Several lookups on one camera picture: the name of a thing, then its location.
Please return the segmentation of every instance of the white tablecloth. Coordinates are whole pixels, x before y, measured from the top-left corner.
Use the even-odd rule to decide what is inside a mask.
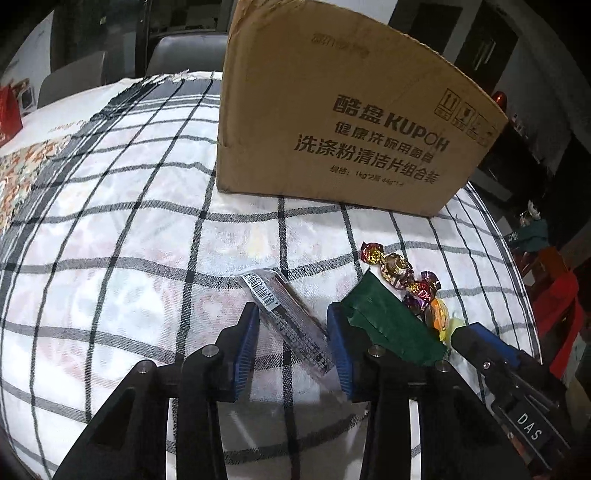
[[[10,142],[0,147],[0,157],[45,140],[75,134],[114,96],[137,81],[122,79],[117,83],[86,90],[38,108],[23,117],[22,130]]]
[[[368,268],[361,243],[380,242],[434,271],[453,315],[539,358],[518,271],[470,185],[432,219],[220,193],[219,93],[220,74],[131,86],[49,163],[1,239],[1,418],[43,477],[136,362],[181,361],[235,324],[249,295],[234,275],[248,268],[280,268],[325,321]],[[451,361],[490,402],[476,371]],[[359,478],[365,405],[319,386],[263,326],[252,383],[219,411],[230,478]]]

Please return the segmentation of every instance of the door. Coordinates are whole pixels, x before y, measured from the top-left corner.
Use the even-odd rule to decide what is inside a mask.
[[[439,54],[443,54],[461,13],[462,7],[420,4],[408,34]]]
[[[489,4],[482,2],[456,67],[491,95],[516,43],[516,33]]]

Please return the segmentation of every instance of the metal screw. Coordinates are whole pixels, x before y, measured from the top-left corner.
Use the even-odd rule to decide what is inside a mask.
[[[220,349],[215,345],[206,345],[201,349],[201,353],[206,357],[213,357],[219,353]]]
[[[142,360],[140,363],[138,363],[138,365],[137,365],[137,367],[135,367],[135,369],[139,373],[145,374],[145,373],[149,372],[150,370],[152,370],[153,366],[154,366],[154,364],[150,360]]]
[[[440,372],[447,373],[452,369],[452,366],[447,360],[437,360],[437,362],[435,362],[435,368]]]
[[[368,353],[374,357],[380,357],[386,353],[386,349],[381,345],[372,345],[368,348]]]

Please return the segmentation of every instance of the barcode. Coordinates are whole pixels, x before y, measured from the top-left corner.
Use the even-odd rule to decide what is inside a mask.
[[[252,294],[259,299],[259,301],[269,311],[280,305],[277,297],[275,297],[272,291],[265,285],[262,278],[254,273],[245,273],[242,276],[246,285],[251,289]]]

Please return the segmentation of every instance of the red object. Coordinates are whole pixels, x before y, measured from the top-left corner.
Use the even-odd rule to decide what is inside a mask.
[[[562,347],[550,365],[550,372],[558,379],[564,374],[574,340],[584,323],[585,315],[577,299],[578,292],[577,277],[572,271],[568,271],[559,276],[532,304],[540,339],[557,322],[564,321],[570,325]]]
[[[504,92],[495,92],[492,94],[492,99],[501,107],[503,112],[507,113],[507,95]]]
[[[10,86],[0,88],[0,147],[19,133],[22,128],[17,99]]]

